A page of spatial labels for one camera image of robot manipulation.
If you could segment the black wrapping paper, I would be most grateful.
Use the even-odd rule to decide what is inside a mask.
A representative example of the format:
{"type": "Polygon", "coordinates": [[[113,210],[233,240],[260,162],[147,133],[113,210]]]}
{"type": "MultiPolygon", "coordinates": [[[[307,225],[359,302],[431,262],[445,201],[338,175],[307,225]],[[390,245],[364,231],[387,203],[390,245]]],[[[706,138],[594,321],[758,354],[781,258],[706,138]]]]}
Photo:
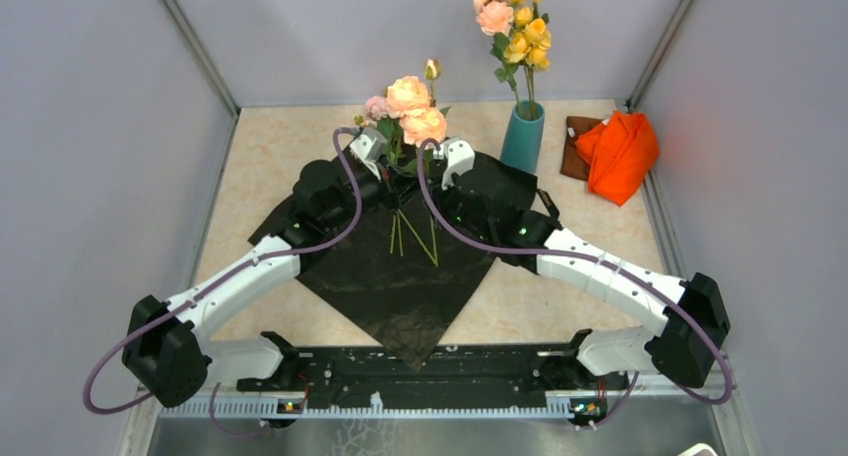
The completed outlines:
{"type": "MultiPolygon", "coordinates": [[[[470,171],[518,172],[484,153],[470,171]]],[[[442,167],[431,166],[431,181],[442,167]]],[[[530,207],[537,179],[530,175],[530,207]]],[[[430,211],[414,177],[401,176],[401,209],[425,243],[430,211]]],[[[389,352],[418,367],[435,348],[494,264],[493,255],[468,246],[435,222],[435,267],[408,229],[405,255],[389,253],[391,219],[380,231],[354,231],[330,249],[299,281],[368,333],[389,352]]]]}

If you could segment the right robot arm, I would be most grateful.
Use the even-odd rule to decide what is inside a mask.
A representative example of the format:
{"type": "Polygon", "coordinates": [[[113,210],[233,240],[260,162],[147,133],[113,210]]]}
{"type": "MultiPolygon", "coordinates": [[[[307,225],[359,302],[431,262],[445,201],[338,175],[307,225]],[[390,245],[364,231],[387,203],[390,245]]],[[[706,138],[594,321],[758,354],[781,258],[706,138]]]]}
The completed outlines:
{"type": "Polygon", "coordinates": [[[733,376],[721,348],[731,324],[718,283],[703,273],[689,279],[656,272],[589,243],[551,213],[523,208],[511,197],[485,193],[473,171],[439,181],[420,177],[430,213],[451,236],[503,262],[578,287],[638,324],[586,330],[563,374],[576,388],[621,371],[659,374],[695,395],[713,369],[725,389],[733,376]]]}

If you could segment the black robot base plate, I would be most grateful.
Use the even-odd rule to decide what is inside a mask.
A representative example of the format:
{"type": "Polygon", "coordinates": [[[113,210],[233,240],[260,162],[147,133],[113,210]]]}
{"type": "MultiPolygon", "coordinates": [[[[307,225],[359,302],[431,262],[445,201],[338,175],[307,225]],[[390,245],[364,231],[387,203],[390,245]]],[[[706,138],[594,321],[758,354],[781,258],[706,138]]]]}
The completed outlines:
{"type": "Polygon", "coordinates": [[[624,390],[630,379],[594,376],[567,343],[443,345],[418,367],[381,346],[294,347],[272,331],[263,337],[283,359],[266,377],[240,379],[243,393],[301,393],[313,410],[364,409],[379,394],[387,410],[541,409],[550,393],[624,390]]]}

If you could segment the peach double rose stem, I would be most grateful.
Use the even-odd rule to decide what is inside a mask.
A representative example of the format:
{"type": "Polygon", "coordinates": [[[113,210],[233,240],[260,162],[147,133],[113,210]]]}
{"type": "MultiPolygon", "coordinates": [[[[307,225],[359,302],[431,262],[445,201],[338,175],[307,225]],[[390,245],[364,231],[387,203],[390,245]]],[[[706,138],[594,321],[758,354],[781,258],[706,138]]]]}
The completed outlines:
{"type": "MultiPolygon", "coordinates": [[[[438,60],[427,59],[423,78],[404,76],[396,79],[385,90],[388,116],[393,123],[388,161],[401,169],[406,168],[408,172],[415,170],[415,163],[401,161],[407,147],[417,153],[425,139],[442,141],[446,136],[446,110],[436,107],[434,88],[441,73],[438,60]]],[[[428,259],[437,267],[439,258],[433,220],[429,220],[431,242],[425,243],[401,208],[395,211],[392,218],[390,251],[393,252],[397,247],[399,254],[404,255],[403,233],[408,229],[428,259]]]]}

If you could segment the yellow flower bunch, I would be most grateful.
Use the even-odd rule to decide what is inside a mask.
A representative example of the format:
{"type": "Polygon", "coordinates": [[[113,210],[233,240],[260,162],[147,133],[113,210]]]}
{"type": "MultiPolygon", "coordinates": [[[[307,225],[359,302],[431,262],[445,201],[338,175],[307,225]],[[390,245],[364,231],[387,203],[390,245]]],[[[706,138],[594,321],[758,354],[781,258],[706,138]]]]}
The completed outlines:
{"type": "Polygon", "coordinates": [[[506,82],[515,93],[519,115],[535,121],[541,117],[536,101],[535,76],[551,66],[552,34],[549,16],[540,9],[543,0],[513,0],[510,41],[503,51],[506,82]]]}

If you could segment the black ribbon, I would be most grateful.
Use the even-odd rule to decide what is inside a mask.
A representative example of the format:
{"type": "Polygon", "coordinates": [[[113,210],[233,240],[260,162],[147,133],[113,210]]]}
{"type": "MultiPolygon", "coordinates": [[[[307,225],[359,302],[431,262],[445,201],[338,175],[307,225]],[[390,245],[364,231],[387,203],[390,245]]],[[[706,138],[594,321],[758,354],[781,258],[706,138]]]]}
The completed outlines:
{"type": "Polygon", "coordinates": [[[543,206],[546,208],[548,215],[549,215],[549,218],[552,221],[559,223],[560,211],[559,211],[558,207],[556,206],[556,204],[554,203],[553,199],[551,198],[550,194],[547,191],[540,189],[540,188],[536,189],[536,193],[539,196],[543,206]]]}

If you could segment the pink flower bunch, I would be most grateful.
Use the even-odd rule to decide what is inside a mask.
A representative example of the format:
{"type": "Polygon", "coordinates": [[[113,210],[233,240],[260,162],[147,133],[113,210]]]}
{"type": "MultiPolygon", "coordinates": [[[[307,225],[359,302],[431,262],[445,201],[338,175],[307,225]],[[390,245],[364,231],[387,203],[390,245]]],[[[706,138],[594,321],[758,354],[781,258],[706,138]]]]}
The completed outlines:
{"type": "Polygon", "coordinates": [[[385,96],[372,96],[364,105],[364,113],[357,116],[355,124],[375,130],[383,140],[380,155],[375,157],[377,169],[376,200],[390,211],[391,229],[389,253],[405,255],[399,179],[401,144],[397,131],[400,130],[399,112],[394,110],[385,96]]]}

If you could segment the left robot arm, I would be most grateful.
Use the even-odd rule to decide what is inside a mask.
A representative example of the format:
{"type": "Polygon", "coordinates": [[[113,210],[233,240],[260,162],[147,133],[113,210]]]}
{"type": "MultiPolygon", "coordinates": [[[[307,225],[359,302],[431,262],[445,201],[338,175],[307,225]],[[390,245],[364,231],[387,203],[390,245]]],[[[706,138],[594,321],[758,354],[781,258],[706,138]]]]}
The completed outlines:
{"type": "Polygon", "coordinates": [[[210,279],[166,300],[133,307],[121,362],[166,408],[205,386],[263,379],[292,387],[300,364],[268,338],[215,343],[213,335],[270,290],[304,275],[390,199],[389,167],[376,161],[308,163],[287,197],[251,237],[251,249],[210,279]]]}

